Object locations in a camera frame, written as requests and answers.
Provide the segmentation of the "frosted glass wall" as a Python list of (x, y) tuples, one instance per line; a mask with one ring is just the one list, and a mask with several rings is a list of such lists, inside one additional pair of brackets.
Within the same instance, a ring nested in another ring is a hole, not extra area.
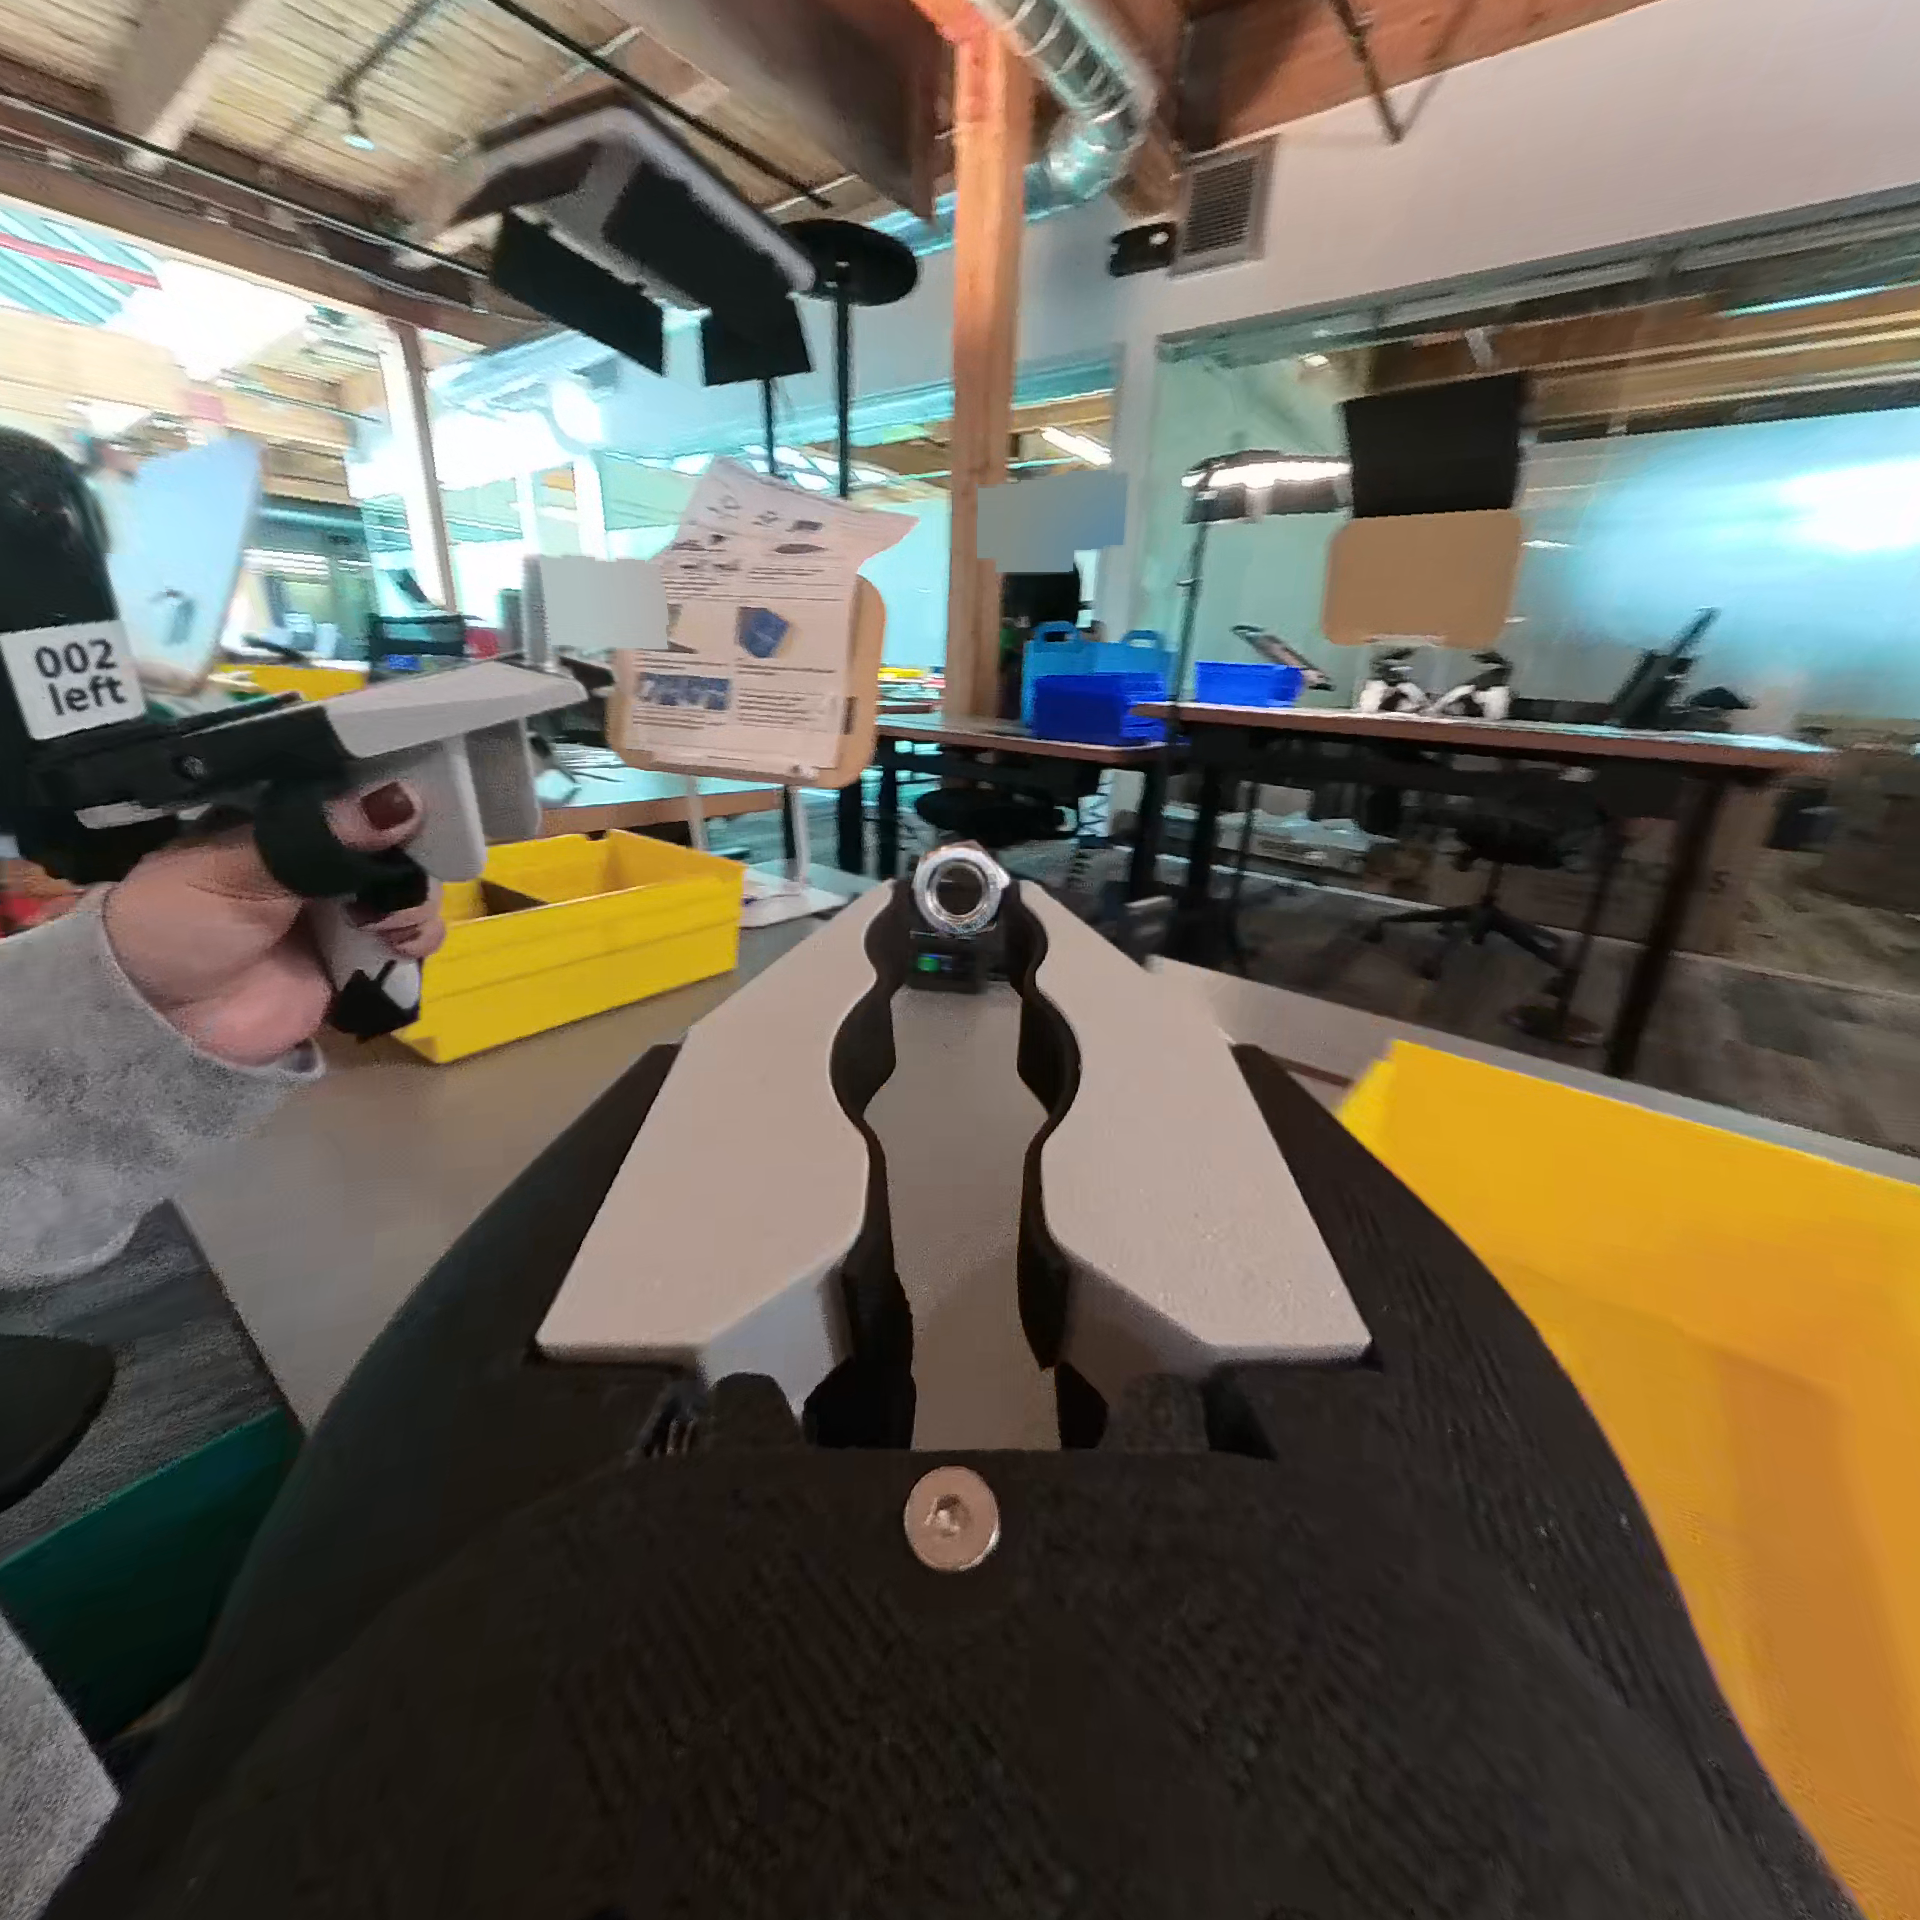
[(1179, 621), (1187, 470), (1345, 452), (1356, 397), (1525, 376), (1501, 652), (1606, 703), (1699, 615), (1688, 696), (1762, 734), (1916, 728), (1916, 201), (1187, 329), (1155, 351), (1134, 617)]

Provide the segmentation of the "light bar on stand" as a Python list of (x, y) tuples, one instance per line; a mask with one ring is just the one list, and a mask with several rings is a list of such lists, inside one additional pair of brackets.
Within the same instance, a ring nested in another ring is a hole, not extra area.
[(1186, 471), (1180, 486), (1186, 526), (1344, 515), (1353, 508), (1350, 463), (1310, 452), (1223, 452)]

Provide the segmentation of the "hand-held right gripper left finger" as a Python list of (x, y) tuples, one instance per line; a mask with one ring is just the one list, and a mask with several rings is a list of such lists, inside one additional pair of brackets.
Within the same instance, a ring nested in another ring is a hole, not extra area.
[(544, 1358), (773, 1380), (910, 1374), (890, 1175), (906, 905), (880, 884), (696, 1023), (540, 1322)]

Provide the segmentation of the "black round-top stand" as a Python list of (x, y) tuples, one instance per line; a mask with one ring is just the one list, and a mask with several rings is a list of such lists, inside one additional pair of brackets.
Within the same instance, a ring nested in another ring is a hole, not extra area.
[(847, 500), (852, 489), (852, 316), (906, 301), (920, 282), (917, 255), (894, 234), (832, 216), (794, 222), (784, 236), (815, 272), (812, 297), (832, 308), (836, 483)]

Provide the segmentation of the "person's left hand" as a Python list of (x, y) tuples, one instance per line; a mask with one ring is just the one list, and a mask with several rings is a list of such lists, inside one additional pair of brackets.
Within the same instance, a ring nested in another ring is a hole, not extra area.
[(333, 983), (307, 905), (266, 867), (254, 821), (209, 826), (105, 891), (109, 949), (137, 997), (197, 1052), (284, 1066), (326, 1024)]

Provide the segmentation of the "wooden clipboard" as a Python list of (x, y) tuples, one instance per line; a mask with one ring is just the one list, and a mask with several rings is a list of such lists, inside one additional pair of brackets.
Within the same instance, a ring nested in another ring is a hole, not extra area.
[(877, 747), (886, 604), (694, 601), (692, 649), (615, 653), (605, 739), (627, 766), (696, 780), (845, 789)]

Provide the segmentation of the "white board on stand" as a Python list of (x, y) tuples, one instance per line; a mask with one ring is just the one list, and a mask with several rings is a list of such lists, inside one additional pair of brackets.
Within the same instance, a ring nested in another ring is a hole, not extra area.
[(259, 502), (244, 438), (145, 458), (112, 496), (107, 566), (145, 691), (197, 693), (215, 671)]

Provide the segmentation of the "white wall vent grille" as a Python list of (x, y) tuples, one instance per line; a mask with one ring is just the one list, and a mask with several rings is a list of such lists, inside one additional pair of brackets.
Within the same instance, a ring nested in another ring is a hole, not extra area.
[(1260, 261), (1280, 144), (1268, 134), (1192, 156), (1175, 226), (1173, 276)]

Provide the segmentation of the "silver air duct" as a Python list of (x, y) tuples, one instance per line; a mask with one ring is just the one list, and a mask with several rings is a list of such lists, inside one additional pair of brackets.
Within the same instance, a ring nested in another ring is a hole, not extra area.
[(1061, 210), (1107, 196), (1155, 122), (1157, 79), (1095, 3), (974, 3), (1026, 60), (1064, 119), (1026, 168), (1026, 201)]

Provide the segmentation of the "wooden support post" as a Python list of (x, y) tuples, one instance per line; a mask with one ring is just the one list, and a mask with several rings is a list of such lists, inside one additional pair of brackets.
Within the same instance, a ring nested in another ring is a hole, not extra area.
[(1035, 84), (997, 27), (953, 42), (951, 418), (945, 707), (998, 712), (1001, 576), (980, 506), (1005, 480), (1021, 323), (1024, 170)]

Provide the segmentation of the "long wooden desk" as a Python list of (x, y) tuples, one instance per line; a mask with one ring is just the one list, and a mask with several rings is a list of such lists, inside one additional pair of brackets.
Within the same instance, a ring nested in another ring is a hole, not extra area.
[(1694, 902), (1709, 890), (1728, 797), (1822, 780), (1830, 749), (1774, 736), (1647, 734), (1614, 727), (1444, 718), (1315, 707), (1143, 703), (1200, 777), (1180, 909), (1212, 899), (1218, 815), (1227, 789), (1400, 789), (1474, 801), (1593, 804), (1606, 828), (1667, 824), (1667, 870), (1602, 1049), (1611, 1078), (1634, 1078)]

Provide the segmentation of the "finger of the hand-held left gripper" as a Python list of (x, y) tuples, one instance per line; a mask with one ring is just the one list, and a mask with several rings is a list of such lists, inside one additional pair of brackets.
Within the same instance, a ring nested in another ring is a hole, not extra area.
[(459, 667), (440, 676), (413, 676), (394, 681), (374, 683), (369, 691), (581, 691), (579, 681), (566, 676), (551, 676), (528, 667), (506, 665), (500, 660)]
[(402, 780), (423, 821), (408, 851), (436, 881), (484, 874), (494, 845), (540, 828), (530, 722), (588, 691), (354, 691), (323, 698), (350, 782)]

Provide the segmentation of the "yellow plastic bin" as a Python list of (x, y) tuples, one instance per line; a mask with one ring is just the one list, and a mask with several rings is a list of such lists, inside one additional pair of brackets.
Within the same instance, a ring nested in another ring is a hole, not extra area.
[(396, 1043), (452, 1066), (736, 969), (746, 869), (636, 832), (495, 847), (447, 881), (421, 1018)]
[(1916, 1917), (1916, 1166), (1410, 1041), (1339, 1116), (1576, 1380), (1860, 1908)]

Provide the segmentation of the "shiny hex nut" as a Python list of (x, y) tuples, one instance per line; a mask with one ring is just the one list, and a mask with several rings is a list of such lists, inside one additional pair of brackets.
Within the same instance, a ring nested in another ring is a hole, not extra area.
[(1008, 887), (1008, 870), (978, 843), (948, 843), (924, 853), (910, 878), (920, 921), (950, 941), (989, 934)]

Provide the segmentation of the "brown rounded board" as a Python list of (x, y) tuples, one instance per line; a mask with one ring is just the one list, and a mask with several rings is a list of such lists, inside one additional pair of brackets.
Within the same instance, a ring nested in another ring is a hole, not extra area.
[(1517, 510), (1350, 518), (1326, 552), (1320, 633), (1342, 648), (1492, 649), (1522, 561)]

